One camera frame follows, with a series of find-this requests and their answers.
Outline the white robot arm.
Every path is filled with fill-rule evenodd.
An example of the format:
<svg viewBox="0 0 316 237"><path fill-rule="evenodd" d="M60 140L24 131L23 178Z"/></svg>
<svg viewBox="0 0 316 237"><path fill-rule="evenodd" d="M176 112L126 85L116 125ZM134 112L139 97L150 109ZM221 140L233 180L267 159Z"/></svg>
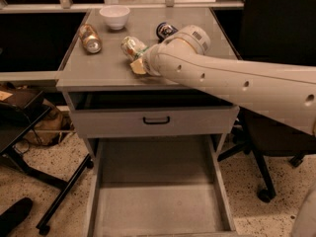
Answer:
<svg viewBox="0 0 316 237"><path fill-rule="evenodd" d="M152 46L135 39L126 50L136 74L162 76L243 109L242 123L250 136L266 187L258 197L269 201L276 191L264 155L268 152L315 148L315 71L305 66L232 60L208 56L210 38L189 25Z"/></svg>

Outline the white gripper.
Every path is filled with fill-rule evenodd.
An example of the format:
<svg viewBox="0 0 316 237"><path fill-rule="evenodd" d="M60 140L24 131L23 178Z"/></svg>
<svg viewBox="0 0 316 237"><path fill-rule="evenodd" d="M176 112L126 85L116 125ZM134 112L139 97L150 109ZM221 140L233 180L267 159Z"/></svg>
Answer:
<svg viewBox="0 0 316 237"><path fill-rule="evenodd" d="M149 47L144 52L142 58L138 58L130 63L132 72L140 75L147 73L151 76L160 76L160 70L164 65L164 58L162 56L163 47L163 44L154 44Z"/></svg>

